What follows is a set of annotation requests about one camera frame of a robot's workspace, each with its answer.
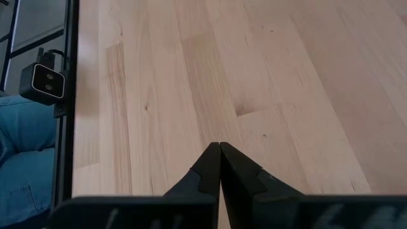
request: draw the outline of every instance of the cable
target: cable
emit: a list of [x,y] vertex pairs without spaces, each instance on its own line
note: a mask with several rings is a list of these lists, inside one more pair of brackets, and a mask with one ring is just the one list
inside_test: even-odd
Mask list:
[[69,69],[69,66],[71,66],[71,62],[69,61],[69,57],[63,51],[52,49],[52,50],[48,50],[45,54],[47,54],[47,53],[48,54],[58,54],[58,55],[60,55],[61,57],[63,57],[65,59],[65,61],[67,63],[67,68]]
[[63,51],[60,51],[60,50],[48,50],[47,53],[58,54],[58,55],[62,56],[63,58],[65,58],[66,61],[69,62],[69,57]]

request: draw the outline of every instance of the jeans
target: jeans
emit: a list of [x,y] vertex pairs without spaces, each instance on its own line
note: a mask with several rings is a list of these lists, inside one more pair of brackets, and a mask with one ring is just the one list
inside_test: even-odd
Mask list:
[[56,124],[53,106],[0,97],[0,227],[50,208]]

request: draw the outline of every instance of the metal frame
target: metal frame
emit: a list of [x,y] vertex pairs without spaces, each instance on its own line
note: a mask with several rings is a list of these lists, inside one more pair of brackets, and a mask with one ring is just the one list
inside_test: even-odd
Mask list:
[[55,143],[55,163],[52,190],[52,206],[61,204],[72,197],[72,165],[74,146],[76,59],[78,53],[79,0],[67,0],[65,59],[63,68],[69,67],[67,75],[67,99],[59,104],[56,113],[65,109],[66,114],[57,119],[57,138]]
[[11,51],[14,38],[15,24],[17,21],[20,1],[15,0],[13,18],[11,19],[10,32],[1,41],[8,39],[4,67],[1,72],[0,90],[5,90],[6,75],[10,60],[29,50],[37,48],[55,38],[65,36],[64,53],[69,57],[62,58],[62,72],[66,75],[67,99],[55,105],[57,133],[55,142],[55,161],[53,171],[52,204],[53,209],[62,201],[70,199],[72,195],[72,164],[73,164],[73,136],[75,115],[75,88],[76,88],[76,59],[78,49],[78,21],[79,0],[66,0],[65,27],[14,52]]

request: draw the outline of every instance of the black camera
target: black camera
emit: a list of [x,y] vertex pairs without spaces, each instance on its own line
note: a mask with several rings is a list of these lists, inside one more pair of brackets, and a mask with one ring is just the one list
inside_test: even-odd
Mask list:
[[53,70],[55,56],[39,49],[37,62],[21,72],[19,94],[32,101],[52,105],[64,100],[66,77]]

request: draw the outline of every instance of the light wood surface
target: light wood surface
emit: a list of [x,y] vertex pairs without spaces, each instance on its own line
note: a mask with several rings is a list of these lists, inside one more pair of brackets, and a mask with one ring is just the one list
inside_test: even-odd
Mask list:
[[86,0],[78,48],[74,196],[162,195],[212,141],[304,193],[407,193],[404,0]]

